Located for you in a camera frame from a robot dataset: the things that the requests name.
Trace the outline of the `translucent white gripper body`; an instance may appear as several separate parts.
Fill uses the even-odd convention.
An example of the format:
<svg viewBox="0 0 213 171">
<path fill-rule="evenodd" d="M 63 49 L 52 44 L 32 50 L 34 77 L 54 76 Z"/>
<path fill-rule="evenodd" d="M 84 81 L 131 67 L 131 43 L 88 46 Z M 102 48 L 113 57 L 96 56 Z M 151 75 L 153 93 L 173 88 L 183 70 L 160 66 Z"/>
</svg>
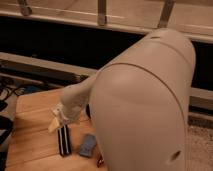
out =
<svg viewBox="0 0 213 171">
<path fill-rule="evenodd" d="M 60 125 L 67 125 L 79 120 L 81 108 L 79 106 L 66 107 L 62 103 L 58 103 L 52 112 Z"/>
</svg>

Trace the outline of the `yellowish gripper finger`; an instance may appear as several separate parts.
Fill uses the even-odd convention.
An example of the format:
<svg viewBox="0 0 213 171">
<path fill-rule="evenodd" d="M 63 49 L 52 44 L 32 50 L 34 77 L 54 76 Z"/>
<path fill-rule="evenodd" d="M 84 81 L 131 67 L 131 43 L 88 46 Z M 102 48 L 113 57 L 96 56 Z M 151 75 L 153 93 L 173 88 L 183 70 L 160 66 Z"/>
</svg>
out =
<svg viewBox="0 0 213 171">
<path fill-rule="evenodd" d="M 59 127 L 60 127 L 60 122 L 56 117 L 54 117 L 53 120 L 51 121 L 49 127 L 48 127 L 48 131 L 50 133 L 52 133 L 55 130 L 57 130 Z"/>
</svg>

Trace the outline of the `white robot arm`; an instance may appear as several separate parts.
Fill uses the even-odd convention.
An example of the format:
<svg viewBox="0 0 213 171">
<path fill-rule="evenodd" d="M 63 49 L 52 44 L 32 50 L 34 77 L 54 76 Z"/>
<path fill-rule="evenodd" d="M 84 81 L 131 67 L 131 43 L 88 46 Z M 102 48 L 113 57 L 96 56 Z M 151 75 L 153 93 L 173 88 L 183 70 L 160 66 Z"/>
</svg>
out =
<svg viewBox="0 0 213 171">
<path fill-rule="evenodd" d="M 186 171 L 196 55 L 182 33 L 157 29 L 95 74 L 62 90 L 49 130 L 89 107 L 108 171 Z"/>
</svg>

